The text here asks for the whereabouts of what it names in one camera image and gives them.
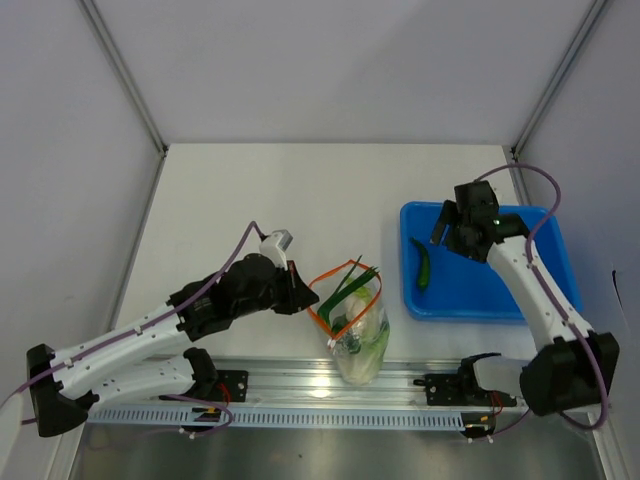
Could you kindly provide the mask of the green scallion stalks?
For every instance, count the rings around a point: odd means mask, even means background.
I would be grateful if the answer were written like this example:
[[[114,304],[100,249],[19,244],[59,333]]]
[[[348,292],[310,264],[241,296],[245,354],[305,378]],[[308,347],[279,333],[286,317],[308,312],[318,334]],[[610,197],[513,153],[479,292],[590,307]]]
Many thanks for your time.
[[[377,267],[362,268],[360,264],[353,264],[339,282],[333,293],[320,305],[317,315],[325,324],[331,325],[330,313],[349,295],[365,286],[379,273]]]

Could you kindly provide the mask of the clear zip bag orange zipper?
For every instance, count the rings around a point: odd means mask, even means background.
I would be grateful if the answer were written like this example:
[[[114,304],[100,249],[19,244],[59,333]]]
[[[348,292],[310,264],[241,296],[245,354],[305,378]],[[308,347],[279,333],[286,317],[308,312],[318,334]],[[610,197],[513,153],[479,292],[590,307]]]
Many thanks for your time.
[[[316,323],[316,325],[319,327],[320,331],[326,335],[327,350],[329,354],[332,356],[335,363],[336,363],[336,360],[333,356],[335,337],[342,336],[347,330],[349,330],[353,326],[355,322],[359,320],[359,318],[356,317],[352,322],[348,323],[340,333],[335,335],[332,333],[331,325],[325,324],[324,321],[319,318],[319,316],[317,315],[317,310],[320,307],[320,305],[333,293],[333,291],[336,289],[341,279],[344,277],[344,275],[348,272],[348,270],[352,267],[353,264],[360,264],[362,268],[376,267],[376,266],[365,265],[364,263],[362,263],[362,261],[359,258],[350,259],[345,263],[323,273],[322,275],[312,280],[310,283],[310,288],[319,296],[319,303],[312,307],[309,307],[307,309],[307,313],[309,314],[311,319]],[[382,301],[382,278],[381,278],[380,270],[379,270],[379,273],[372,280],[370,280],[365,286],[370,287],[374,293],[373,300],[368,305],[367,309],[369,309],[376,301],[379,301],[381,303],[381,306],[385,310],[385,307]],[[336,315],[339,315],[338,308],[343,303],[343,301],[331,311],[330,313],[331,323],[332,323],[332,318]]]

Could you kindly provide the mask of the white cauliflower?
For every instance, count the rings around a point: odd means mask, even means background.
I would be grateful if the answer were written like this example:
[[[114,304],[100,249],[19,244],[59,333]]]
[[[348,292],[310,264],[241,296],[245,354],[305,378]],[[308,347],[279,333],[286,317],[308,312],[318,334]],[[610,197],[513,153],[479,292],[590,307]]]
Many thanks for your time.
[[[356,317],[359,318],[352,326],[352,329],[362,335],[371,323],[370,312],[367,309],[369,301],[363,299],[356,294],[351,294],[345,299],[345,316],[348,322],[352,322]]]

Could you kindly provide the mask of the green lettuce head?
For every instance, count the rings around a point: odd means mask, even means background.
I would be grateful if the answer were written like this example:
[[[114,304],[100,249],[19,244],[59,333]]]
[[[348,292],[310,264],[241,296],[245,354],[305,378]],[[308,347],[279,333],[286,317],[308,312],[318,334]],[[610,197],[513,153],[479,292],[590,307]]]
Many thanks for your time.
[[[373,290],[368,286],[357,289],[354,293],[367,299],[369,304],[373,300]],[[339,315],[345,314],[345,300],[339,306]],[[361,351],[358,354],[349,354],[334,345],[333,356],[342,378],[349,384],[362,386],[370,383],[378,374],[384,359],[390,335],[390,325],[386,312],[379,301],[376,301],[369,309],[371,323],[362,335],[356,333],[361,342]]]

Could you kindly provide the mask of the dark green cucumber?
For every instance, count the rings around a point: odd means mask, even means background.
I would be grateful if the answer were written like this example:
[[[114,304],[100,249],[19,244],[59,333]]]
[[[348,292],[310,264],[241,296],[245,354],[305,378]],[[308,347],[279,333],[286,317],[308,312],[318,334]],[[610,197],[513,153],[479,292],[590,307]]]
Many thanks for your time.
[[[336,316],[332,321],[332,333],[337,335],[347,324],[348,320],[345,314]],[[361,342],[359,337],[349,329],[342,336],[335,337],[335,347],[349,354],[358,354],[361,351]]]

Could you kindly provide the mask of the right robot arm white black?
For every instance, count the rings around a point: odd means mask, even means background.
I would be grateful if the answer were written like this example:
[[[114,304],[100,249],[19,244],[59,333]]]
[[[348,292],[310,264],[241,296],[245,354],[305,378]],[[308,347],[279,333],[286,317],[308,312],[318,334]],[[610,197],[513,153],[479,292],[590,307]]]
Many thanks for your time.
[[[456,380],[458,395],[479,403],[492,391],[522,398],[537,416],[597,405],[592,429],[609,416],[609,389],[620,347],[598,333],[563,294],[537,250],[538,230],[517,214],[503,214],[486,180],[461,184],[443,203],[430,241],[488,265],[502,280],[532,334],[535,356],[519,361],[499,354],[468,359]]]

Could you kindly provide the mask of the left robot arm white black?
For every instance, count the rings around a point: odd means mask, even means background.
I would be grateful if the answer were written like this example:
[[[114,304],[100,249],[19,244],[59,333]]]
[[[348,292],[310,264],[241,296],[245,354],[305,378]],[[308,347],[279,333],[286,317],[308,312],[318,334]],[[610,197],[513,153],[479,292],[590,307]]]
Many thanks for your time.
[[[36,345],[26,362],[38,434],[69,432],[90,413],[118,403],[173,395],[207,399],[218,372],[196,341],[238,318],[267,310],[293,315],[318,300],[293,261],[277,266],[252,253],[225,272],[187,284],[126,328],[67,349]]]

